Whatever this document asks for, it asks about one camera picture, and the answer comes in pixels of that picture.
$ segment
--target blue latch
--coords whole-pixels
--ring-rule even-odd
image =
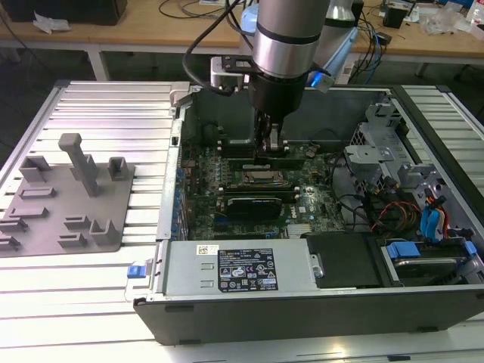
[[[464,247],[466,247],[466,251],[470,257],[474,257],[477,254],[476,246],[470,240],[464,242]]]
[[[437,209],[430,209],[425,206],[422,210],[422,219],[420,220],[420,231],[429,238],[432,243],[437,244],[439,239],[436,237],[437,225],[439,224],[440,213]]]
[[[146,266],[129,266],[128,278],[146,278]]]
[[[392,242],[389,246],[386,246],[386,250],[388,251],[388,254],[391,259],[406,259],[409,257],[420,257],[420,251],[417,248],[417,244],[409,240]]]

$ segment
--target sticker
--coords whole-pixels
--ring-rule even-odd
[[[197,255],[216,255],[219,251],[218,244],[198,244]]]
[[[219,250],[218,254],[223,293],[279,290],[272,248]]]

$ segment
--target black box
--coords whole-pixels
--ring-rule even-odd
[[[116,25],[127,0],[0,0],[12,21],[32,21],[34,12],[70,23]]]
[[[383,18],[383,26],[399,29],[407,13],[408,9],[388,7]]]

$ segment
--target table leg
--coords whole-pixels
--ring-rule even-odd
[[[109,81],[109,71],[107,70],[104,55],[100,51],[87,51],[92,70],[98,81]]]
[[[415,76],[419,78],[422,77],[428,66],[429,66],[428,63],[420,63],[417,67],[417,71],[415,72]]]
[[[360,58],[359,53],[350,53],[348,57],[346,57],[345,63],[341,68],[341,71],[338,73],[336,77],[335,83],[338,85],[347,85],[349,82],[349,77],[353,71],[353,67],[355,63],[358,62]]]
[[[160,64],[158,63],[158,57],[156,53],[150,53],[151,68],[158,68]]]

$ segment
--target electronic component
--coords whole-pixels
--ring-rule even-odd
[[[227,200],[226,214],[232,220],[270,220],[281,214],[282,200],[278,198],[241,197]]]
[[[378,32],[377,37],[378,37],[378,44],[383,46],[387,46],[392,41],[392,36],[389,36],[388,34],[385,34],[382,32]]]

